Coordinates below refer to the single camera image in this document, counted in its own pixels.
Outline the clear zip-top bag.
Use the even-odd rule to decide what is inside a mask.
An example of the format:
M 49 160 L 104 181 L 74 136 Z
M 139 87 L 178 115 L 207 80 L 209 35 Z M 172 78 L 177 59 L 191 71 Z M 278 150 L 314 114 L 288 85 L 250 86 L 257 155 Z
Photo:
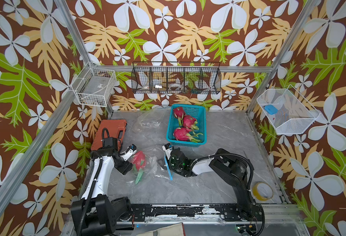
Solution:
M 168 170 L 165 156 L 156 151 L 146 151 L 146 176 L 154 179 L 173 180 L 173 174 Z
M 141 112 L 133 123 L 132 131 L 144 140 L 164 142 L 169 121 L 169 109 L 153 109 Z

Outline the dragon fruit bag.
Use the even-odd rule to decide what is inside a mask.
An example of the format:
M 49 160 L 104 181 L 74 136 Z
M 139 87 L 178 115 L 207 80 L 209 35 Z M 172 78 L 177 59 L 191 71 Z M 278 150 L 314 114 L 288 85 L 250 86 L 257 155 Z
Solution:
M 176 107 L 173 109 L 173 114 L 176 119 L 178 119 L 179 126 L 183 126 L 183 118 L 185 116 L 185 111 L 182 107 Z
M 183 118 L 183 127 L 190 129 L 190 130 L 199 130 L 197 126 L 198 122 L 197 120 L 190 116 L 190 115 L 185 115 Z
M 145 154 L 142 151 L 137 152 L 132 157 L 131 163 L 133 164 L 132 172 L 136 176 L 135 184 L 138 185 L 143 177 L 145 166 L 147 164 Z

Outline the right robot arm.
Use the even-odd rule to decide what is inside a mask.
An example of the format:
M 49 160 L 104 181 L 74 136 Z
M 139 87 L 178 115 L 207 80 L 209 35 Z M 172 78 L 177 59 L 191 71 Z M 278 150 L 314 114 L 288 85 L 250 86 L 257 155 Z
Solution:
M 237 217 L 245 221 L 264 222 L 265 214 L 261 204 L 256 203 L 251 194 L 254 167 L 249 159 L 223 148 L 213 155 L 189 159 L 171 144 L 163 146 L 164 161 L 169 173 L 182 177 L 196 177 L 204 173 L 216 173 L 234 190 L 237 199 Z

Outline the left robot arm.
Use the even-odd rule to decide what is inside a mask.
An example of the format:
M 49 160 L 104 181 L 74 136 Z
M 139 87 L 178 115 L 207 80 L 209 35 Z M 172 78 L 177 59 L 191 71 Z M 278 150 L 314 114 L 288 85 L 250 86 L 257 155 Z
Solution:
M 71 215 L 78 236 L 114 235 L 117 221 L 132 216 L 128 197 L 109 200 L 107 193 L 113 170 L 126 175 L 133 168 L 129 162 L 137 151 L 130 145 L 125 152 L 118 150 L 118 138 L 110 136 L 107 128 L 102 130 L 102 146 L 90 153 L 93 171 L 81 199 L 72 204 Z

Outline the red plastic tool case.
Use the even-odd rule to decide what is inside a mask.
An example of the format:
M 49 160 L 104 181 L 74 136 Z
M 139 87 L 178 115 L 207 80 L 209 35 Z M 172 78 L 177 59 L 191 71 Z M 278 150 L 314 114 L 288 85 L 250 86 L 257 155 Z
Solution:
M 102 120 L 93 140 L 91 150 L 98 150 L 102 147 L 102 133 L 105 138 L 112 137 L 118 140 L 118 151 L 121 151 L 123 139 L 126 132 L 126 120 Z

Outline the teal plastic basket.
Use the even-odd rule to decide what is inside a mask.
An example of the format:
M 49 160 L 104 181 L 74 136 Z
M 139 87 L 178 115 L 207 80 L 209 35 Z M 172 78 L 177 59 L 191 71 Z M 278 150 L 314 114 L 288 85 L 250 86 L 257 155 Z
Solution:
M 172 105 L 166 139 L 174 146 L 196 148 L 206 144 L 206 109 L 197 105 Z

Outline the yellow tape roll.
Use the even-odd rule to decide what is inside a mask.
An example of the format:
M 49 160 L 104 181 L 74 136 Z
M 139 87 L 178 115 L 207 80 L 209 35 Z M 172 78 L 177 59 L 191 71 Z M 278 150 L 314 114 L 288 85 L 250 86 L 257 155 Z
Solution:
M 259 201 L 267 201 L 274 196 L 272 187 L 265 182 L 256 183 L 252 188 L 252 192 Z

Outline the blue sponge in basket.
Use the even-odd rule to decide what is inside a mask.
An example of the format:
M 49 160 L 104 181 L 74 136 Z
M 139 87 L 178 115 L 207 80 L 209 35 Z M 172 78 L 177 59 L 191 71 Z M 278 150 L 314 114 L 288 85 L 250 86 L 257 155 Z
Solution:
M 269 115 L 275 115 L 278 113 L 278 109 L 275 108 L 273 105 L 268 104 L 266 106 L 264 106 L 264 110 L 269 114 Z

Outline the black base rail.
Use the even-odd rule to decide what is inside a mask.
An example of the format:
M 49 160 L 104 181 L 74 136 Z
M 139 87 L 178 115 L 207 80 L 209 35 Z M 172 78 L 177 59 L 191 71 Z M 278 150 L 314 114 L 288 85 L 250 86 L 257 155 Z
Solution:
M 172 218 L 218 217 L 226 222 L 263 221 L 265 214 L 259 204 L 251 211 L 243 210 L 238 204 L 132 204 L 129 213 L 134 222 L 146 221 L 148 217 L 170 216 Z

